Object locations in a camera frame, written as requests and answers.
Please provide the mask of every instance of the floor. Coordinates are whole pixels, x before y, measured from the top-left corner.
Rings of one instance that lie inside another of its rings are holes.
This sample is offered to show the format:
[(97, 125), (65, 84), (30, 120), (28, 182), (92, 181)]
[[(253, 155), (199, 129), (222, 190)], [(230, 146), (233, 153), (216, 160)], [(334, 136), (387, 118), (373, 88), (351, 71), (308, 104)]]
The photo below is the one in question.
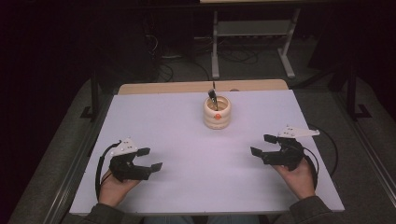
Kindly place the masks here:
[[(196, 42), (195, 60), (187, 59), (175, 49), (166, 51), (161, 59), (158, 82), (211, 79), (210, 39)], [(282, 78), (292, 87), (319, 72), (307, 67), (317, 41), (297, 39), (288, 53), (296, 78), (288, 79), (276, 52), (282, 42), (282, 38), (224, 39), (219, 59), (220, 80)], [(396, 203), (389, 197), (392, 187), (384, 187), (387, 185), (384, 179), (387, 175), (396, 179), (396, 151), (393, 150), (396, 139), (392, 135), (396, 124), (376, 100), (370, 86), (360, 79), (357, 104), (365, 105), (372, 117), (353, 121), (345, 109), (346, 90), (327, 89), (331, 77), (328, 75), (294, 93), (307, 123), (326, 133), (314, 139), (327, 170), (333, 171), (333, 183), (346, 208), (339, 216), (346, 223), (394, 223)], [(85, 155), (79, 160), (76, 158), (94, 142), (109, 102), (111, 95), (101, 93), (97, 120), (82, 119), (81, 112), (91, 104), (90, 82), (81, 87), (22, 195), (11, 223), (73, 222), (67, 215), (67, 207), (73, 201), (84, 164), (89, 159)], [(269, 219), (275, 223), (293, 223), (289, 214), (269, 216)], [(140, 217), (126, 217), (124, 223), (139, 220)]]

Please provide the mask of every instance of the dark background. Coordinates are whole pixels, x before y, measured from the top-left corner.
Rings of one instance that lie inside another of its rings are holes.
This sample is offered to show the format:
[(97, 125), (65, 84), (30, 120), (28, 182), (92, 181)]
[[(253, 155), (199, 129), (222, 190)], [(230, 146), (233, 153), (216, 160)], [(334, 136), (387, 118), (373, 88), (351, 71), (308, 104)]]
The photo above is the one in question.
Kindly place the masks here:
[[(148, 54), (144, 34), (155, 34), (188, 54), (193, 54), (194, 35), (211, 35), (211, 12), (207, 11), (184, 11), (178, 16), (157, 12), (148, 21), (144, 12), (115, 16), (94, 10), (96, 5), (88, 7), (93, 10), (81, 10), (76, 1), (0, 3), (2, 223), (7, 222), (74, 96), (93, 71), (108, 91), (124, 82), (153, 81), (156, 60)], [(394, 9), (381, 2), (305, 7), (295, 38), (313, 35), (320, 40), (312, 67), (326, 69), (354, 55), (358, 75), (396, 119)]]

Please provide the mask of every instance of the metal leg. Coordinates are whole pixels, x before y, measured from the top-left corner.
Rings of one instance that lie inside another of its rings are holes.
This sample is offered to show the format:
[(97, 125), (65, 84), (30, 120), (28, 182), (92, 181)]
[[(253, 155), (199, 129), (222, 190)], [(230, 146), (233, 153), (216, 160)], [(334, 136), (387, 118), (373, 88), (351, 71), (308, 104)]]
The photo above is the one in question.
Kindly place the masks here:
[(218, 12), (215, 11), (213, 20), (213, 51), (212, 51), (212, 77), (219, 79), (219, 59), (218, 59)]
[(285, 45), (283, 46), (283, 48), (278, 49), (277, 52), (279, 54), (280, 57), (280, 61), (283, 64), (283, 67), (285, 68), (286, 74), (288, 75), (288, 78), (295, 78), (293, 69), (291, 68), (287, 53), (288, 53), (288, 49), (289, 49), (289, 45), (291, 42), (291, 39), (293, 38), (293, 34), (294, 34), (294, 29), (297, 25), (297, 20), (298, 20), (298, 16), (300, 14), (300, 9), (297, 8), (294, 10), (294, 15), (293, 18), (291, 19), (290, 22), (290, 26), (288, 29), (288, 34), (287, 34), (287, 40)]

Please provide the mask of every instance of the metal stand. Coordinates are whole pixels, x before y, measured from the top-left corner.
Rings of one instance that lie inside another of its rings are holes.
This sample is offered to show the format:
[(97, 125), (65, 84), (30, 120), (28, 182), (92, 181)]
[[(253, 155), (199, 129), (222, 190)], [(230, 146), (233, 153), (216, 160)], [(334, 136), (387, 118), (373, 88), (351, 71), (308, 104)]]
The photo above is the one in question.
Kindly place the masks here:
[(212, 77), (219, 79), (218, 36), (234, 35), (285, 35), (286, 43), (278, 49), (280, 60), (285, 68), (288, 78), (295, 78), (287, 53), (292, 40), (294, 29), (300, 14), (300, 9), (294, 10), (291, 20), (280, 21), (218, 21), (218, 12), (214, 13), (213, 20), (213, 51), (212, 51)]

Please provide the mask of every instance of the white table surface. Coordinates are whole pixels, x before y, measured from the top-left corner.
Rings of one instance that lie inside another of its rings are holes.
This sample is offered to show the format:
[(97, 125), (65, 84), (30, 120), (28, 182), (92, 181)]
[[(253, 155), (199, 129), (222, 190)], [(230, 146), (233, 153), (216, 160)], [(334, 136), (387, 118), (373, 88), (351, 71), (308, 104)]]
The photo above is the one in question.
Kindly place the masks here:
[[(99, 157), (111, 144), (129, 136), (138, 147), (151, 148), (149, 155), (136, 157), (134, 164), (163, 162), (163, 168), (128, 193), (119, 206), (126, 213), (146, 216), (289, 211), (297, 198), (270, 165), (251, 155), (250, 147), (278, 151), (278, 144), (264, 142), (264, 134), (277, 135), (287, 124), (308, 128), (294, 93), (227, 91), (218, 95), (226, 96), (233, 104), (232, 121), (223, 130), (204, 125), (204, 92), (116, 95), (70, 212), (91, 212), (97, 203), (94, 179)], [(333, 211), (343, 211), (313, 138), (301, 137), (297, 141), (318, 158), (317, 195)], [(109, 161), (107, 154), (102, 174)]]

